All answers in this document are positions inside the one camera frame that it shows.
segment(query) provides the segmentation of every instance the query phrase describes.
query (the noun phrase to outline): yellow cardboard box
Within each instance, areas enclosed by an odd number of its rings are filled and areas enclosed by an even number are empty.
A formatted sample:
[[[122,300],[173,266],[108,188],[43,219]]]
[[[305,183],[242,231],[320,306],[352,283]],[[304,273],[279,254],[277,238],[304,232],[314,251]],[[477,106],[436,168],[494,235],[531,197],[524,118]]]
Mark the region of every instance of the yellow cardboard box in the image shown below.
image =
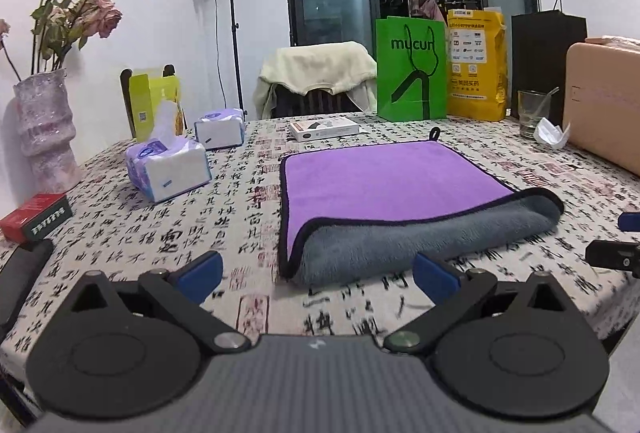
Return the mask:
[[[180,109],[180,81],[177,76],[150,78],[148,74],[131,76],[129,80],[129,97],[133,125],[136,129],[136,140],[145,142],[154,129],[154,114],[163,99],[178,105],[175,120],[175,135],[181,136],[184,131],[182,110]]]
[[[504,17],[488,10],[450,10],[447,113],[501,121],[507,112],[507,47]]]

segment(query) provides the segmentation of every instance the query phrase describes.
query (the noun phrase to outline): purple microfiber towel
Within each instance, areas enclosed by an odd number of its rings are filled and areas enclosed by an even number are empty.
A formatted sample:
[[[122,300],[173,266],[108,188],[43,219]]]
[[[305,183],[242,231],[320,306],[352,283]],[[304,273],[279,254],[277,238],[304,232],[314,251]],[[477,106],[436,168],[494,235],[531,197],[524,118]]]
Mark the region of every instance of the purple microfiber towel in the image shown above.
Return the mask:
[[[306,152],[280,166],[280,274],[349,283],[498,247],[552,229],[564,207],[541,188],[515,193],[434,140]]]

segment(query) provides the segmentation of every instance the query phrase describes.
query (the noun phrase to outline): pink vase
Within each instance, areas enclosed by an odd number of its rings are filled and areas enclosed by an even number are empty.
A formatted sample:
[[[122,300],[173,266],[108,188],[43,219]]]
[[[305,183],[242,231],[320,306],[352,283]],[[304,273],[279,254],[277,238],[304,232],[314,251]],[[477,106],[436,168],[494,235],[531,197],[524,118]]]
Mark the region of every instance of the pink vase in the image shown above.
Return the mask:
[[[22,153],[38,193],[65,193],[82,180],[69,143],[76,136],[66,97],[65,71],[28,77],[14,87]]]

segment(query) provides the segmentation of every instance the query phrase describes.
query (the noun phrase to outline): tablecloth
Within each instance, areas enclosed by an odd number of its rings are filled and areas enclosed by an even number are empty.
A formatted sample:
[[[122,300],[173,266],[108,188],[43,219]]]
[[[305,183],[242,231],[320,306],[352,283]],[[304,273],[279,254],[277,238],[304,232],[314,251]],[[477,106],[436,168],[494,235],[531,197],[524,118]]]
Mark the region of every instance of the tablecloth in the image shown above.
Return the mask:
[[[566,205],[555,232],[459,257],[452,261],[455,266],[484,268],[507,281],[549,271],[600,337],[638,312],[636,280],[584,262],[592,239],[640,242],[639,233],[621,233],[616,225],[622,211],[640,210],[638,177],[572,147],[549,151],[520,137],[510,121],[389,123],[375,116],[348,116],[366,133],[299,143],[289,135],[290,120],[249,122],[243,146],[208,154],[210,184],[157,205],[127,179],[123,152],[129,141],[95,156],[84,165],[82,183],[68,194],[74,216],[50,235],[56,250],[2,343],[2,365],[24,380],[33,344],[85,270],[103,270],[111,280],[136,279],[154,267],[177,269],[208,249],[222,253],[225,270],[222,284],[203,307],[251,339],[260,333],[373,334],[382,339],[427,311],[431,301],[410,272],[311,289],[278,280],[278,165],[284,156],[302,151],[427,139],[434,125],[442,129],[443,144],[506,184],[548,188]],[[0,243],[0,268],[13,248]]]

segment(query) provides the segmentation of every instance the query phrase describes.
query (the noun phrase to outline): gray towel underside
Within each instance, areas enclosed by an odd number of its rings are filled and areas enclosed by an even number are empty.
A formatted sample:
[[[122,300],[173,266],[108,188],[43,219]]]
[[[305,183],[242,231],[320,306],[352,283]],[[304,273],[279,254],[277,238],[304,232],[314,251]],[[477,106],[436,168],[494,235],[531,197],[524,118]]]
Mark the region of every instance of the gray towel underside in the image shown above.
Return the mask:
[[[402,272],[418,252],[446,260],[501,247],[554,229],[561,215],[552,200],[532,195],[435,222],[326,225],[306,239],[293,280],[320,286]]]

